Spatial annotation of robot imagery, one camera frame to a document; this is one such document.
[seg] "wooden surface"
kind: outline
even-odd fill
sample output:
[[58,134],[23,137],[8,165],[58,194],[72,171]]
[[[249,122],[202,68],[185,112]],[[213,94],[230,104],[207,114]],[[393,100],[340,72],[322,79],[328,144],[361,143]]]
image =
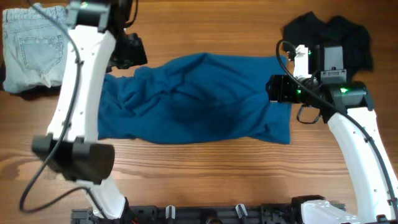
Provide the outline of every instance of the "wooden surface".
[[[7,0],[0,0],[0,5],[26,6]],[[281,27],[308,11],[324,21],[339,14],[366,26],[373,40],[374,71],[359,73],[356,79],[365,81],[373,94],[381,137],[396,170],[397,9],[395,0],[142,0],[136,24],[128,31],[142,37],[148,66],[154,67],[196,52],[274,55]],[[134,69],[114,72],[133,73]],[[89,206],[77,192],[38,214],[18,211],[19,197],[40,165],[30,151],[31,139],[46,132],[56,104],[57,97],[24,101],[0,93],[0,223],[68,223],[72,208]],[[345,203],[355,213],[351,180],[328,126],[299,124],[297,110],[294,106],[288,146],[250,138],[179,146],[107,140],[116,147],[113,175],[131,205],[257,205],[320,194]],[[46,170],[27,205],[46,202],[71,187]]]

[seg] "light blue denim jeans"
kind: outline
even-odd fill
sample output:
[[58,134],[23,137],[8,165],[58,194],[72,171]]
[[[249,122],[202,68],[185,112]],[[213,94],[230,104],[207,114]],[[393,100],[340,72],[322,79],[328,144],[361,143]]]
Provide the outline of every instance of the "light blue denim jeans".
[[[65,23],[64,7],[35,6],[58,23]],[[68,40],[50,21],[32,8],[6,9],[2,12],[2,39],[6,91],[20,93],[37,85],[61,85]]]

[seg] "black cable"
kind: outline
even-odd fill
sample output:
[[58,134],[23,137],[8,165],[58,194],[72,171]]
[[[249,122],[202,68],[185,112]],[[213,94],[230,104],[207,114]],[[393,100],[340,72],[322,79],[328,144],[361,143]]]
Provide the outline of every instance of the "black cable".
[[69,39],[70,43],[73,46],[75,54],[76,54],[76,67],[77,67],[77,69],[76,69],[75,86],[73,87],[72,98],[70,100],[69,108],[68,108],[68,111],[67,111],[67,115],[65,117],[65,121],[64,121],[64,125],[63,125],[63,128],[62,128],[61,135],[60,135],[57,143],[55,143],[55,145],[54,145],[53,149],[51,150],[49,156],[47,156],[47,158],[45,158],[43,164],[40,166],[40,168],[37,170],[37,172],[35,173],[33,178],[27,184],[24,192],[22,193],[21,199],[19,200],[19,210],[24,212],[24,213],[38,212],[38,211],[41,211],[41,210],[43,210],[45,208],[48,208],[49,206],[57,203],[59,200],[63,199],[67,195],[70,195],[71,193],[73,193],[73,192],[75,192],[77,190],[85,190],[87,192],[87,194],[90,196],[91,200],[93,201],[95,207],[99,210],[99,212],[102,214],[102,216],[104,218],[106,218],[106,215],[103,213],[102,208],[99,206],[98,202],[95,200],[93,194],[91,193],[91,191],[90,191],[90,189],[88,187],[76,187],[74,189],[71,189],[71,190],[65,192],[64,194],[58,196],[56,199],[54,199],[51,202],[48,202],[48,203],[46,203],[44,205],[41,205],[41,206],[36,207],[36,208],[31,208],[31,209],[24,208],[25,200],[26,200],[26,197],[27,197],[29,191],[31,190],[31,188],[35,184],[36,180],[39,178],[40,174],[43,172],[44,168],[51,161],[51,159],[53,158],[55,153],[57,153],[57,151],[59,149],[59,146],[60,146],[62,140],[64,139],[64,137],[65,137],[65,135],[66,135],[66,133],[68,131],[68,128],[70,126],[70,120],[72,118],[73,106],[75,104],[75,100],[76,100],[76,96],[77,96],[77,92],[78,92],[78,87],[79,87],[81,66],[83,65],[83,62],[81,61],[80,54],[79,54],[78,48],[76,46],[76,43],[74,43],[72,38],[69,36],[68,32],[63,27],[61,27],[60,24],[58,24],[56,21],[54,21],[50,16],[46,15],[44,12],[42,12],[40,9],[38,9],[36,6],[34,6],[31,3],[30,0],[26,0],[26,3],[29,4],[41,16],[43,16],[44,18],[48,19],[51,23],[53,23]]
[[391,179],[388,175],[388,171],[387,171],[387,167],[386,164],[383,161],[383,158],[379,152],[379,149],[377,148],[376,144],[374,143],[373,138],[368,134],[368,132],[354,119],[352,118],[350,115],[348,115],[345,111],[341,111],[338,108],[336,108],[333,104],[327,102],[326,100],[320,98],[317,94],[315,94],[313,91],[309,90],[307,87],[305,87],[303,84],[301,84],[296,78],[294,78],[294,76],[289,72],[289,70],[286,68],[286,66],[284,65],[281,57],[280,57],[280,53],[279,53],[279,48],[281,43],[287,44],[289,45],[294,51],[296,49],[296,47],[289,43],[288,41],[284,41],[284,40],[280,40],[278,41],[277,45],[276,45],[276,57],[278,59],[279,65],[282,67],[282,69],[285,71],[285,73],[292,79],[293,82],[295,82],[302,91],[307,92],[312,98],[318,100],[321,104],[323,104],[324,106],[326,106],[327,108],[331,109],[334,112],[337,112],[339,114],[341,114],[342,116],[344,116],[345,118],[347,118],[349,121],[351,121],[364,135],[366,140],[368,141],[368,143],[370,143],[370,145],[373,148],[373,151],[380,163],[380,167],[381,170],[383,172],[383,176],[386,180],[386,184],[387,184],[387,188],[388,188],[388,193],[390,195],[390,200],[388,200],[389,205],[392,205],[392,208],[394,210],[394,215],[395,218],[398,219],[398,207],[397,207],[397,199],[394,193],[394,189],[392,188],[392,184],[391,184]]
[[138,0],[136,0],[136,10],[134,11],[134,17],[132,18],[131,22],[128,22],[124,25],[124,28],[128,28],[131,25],[133,25],[133,23],[136,21],[137,19],[137,13],[138,13]]

